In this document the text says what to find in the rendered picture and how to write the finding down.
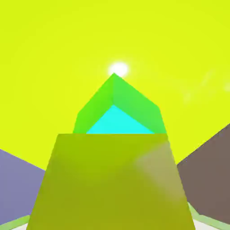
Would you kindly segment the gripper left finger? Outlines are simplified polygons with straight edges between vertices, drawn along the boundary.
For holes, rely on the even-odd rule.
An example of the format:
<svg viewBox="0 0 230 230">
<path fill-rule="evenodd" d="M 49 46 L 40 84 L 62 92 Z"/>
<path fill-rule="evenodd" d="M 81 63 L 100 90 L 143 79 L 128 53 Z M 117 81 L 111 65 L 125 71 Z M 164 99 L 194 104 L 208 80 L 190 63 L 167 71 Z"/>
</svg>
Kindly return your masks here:
<svg viewBox="0 0 230 230">
<path fill-rule="evenodd" d="M 6 222 L 0 225 L 0 230 L 12 230 L 14 228 L 20 227 L 29 222 L 30 215 L 26 215 L 15 219 L 13 221 Z"/>
</svg>

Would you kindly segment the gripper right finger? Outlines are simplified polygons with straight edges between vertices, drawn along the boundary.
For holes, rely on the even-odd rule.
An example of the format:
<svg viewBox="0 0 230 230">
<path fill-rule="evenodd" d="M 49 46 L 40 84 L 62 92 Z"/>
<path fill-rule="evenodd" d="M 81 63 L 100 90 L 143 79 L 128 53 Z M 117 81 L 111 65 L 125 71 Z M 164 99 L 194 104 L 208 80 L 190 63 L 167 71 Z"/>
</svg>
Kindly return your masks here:
<svg viewBox="0 0 230 230">
<path fill-rule="evenodd" d="M 188 206 L 192 215 L 192 218 L 194 220 L 194 223 L 202 223 L 206 226 L 218 229 L 218 230 L 230 230 L 230 224 L 226 224 L 224 222 L 212 219 L 210 217 L 204 216 L 199 214 L 192 205 L 188 202 Z"/>
</svg>

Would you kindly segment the large yellow box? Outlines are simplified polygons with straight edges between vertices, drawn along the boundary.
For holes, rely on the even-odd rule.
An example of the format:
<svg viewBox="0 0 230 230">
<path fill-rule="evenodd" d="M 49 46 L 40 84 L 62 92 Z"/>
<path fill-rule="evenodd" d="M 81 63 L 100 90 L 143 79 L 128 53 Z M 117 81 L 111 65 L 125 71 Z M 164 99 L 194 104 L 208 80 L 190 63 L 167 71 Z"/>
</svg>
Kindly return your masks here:
<svg viewBox="0 0 230 230">
<path fill-rule="evenodd" d="M 230 0 L 0 0 L 0 149 L 45 169 L 119 62 L 177 162 L 230 124 Z"/>
</svg>

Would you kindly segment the small yellow cube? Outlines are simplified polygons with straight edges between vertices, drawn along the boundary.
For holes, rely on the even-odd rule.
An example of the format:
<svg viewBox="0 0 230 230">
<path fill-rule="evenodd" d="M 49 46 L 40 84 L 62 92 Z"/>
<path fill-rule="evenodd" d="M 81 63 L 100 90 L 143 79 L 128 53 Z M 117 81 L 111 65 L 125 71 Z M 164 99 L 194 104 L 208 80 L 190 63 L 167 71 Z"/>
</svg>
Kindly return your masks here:
<svg viewBox="0 0 230 230">
<path fill-rule="evenodd" d="M 195 230 L 168 136 L 58 135 L 27 230 Z"/>
</svg>

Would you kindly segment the small cyan cube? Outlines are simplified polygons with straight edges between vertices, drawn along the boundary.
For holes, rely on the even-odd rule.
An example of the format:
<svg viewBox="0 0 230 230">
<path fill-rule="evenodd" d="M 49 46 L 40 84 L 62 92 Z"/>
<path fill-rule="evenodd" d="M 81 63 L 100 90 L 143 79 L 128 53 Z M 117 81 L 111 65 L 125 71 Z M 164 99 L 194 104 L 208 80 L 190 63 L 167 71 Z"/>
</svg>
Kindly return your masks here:
<svg viewBox="0 0 230 230">
<path fill-rule="evenodd" d="M 166 133 L 160 109 L 112 74 L 78 113 L 74 133 Z"/>
</svg>

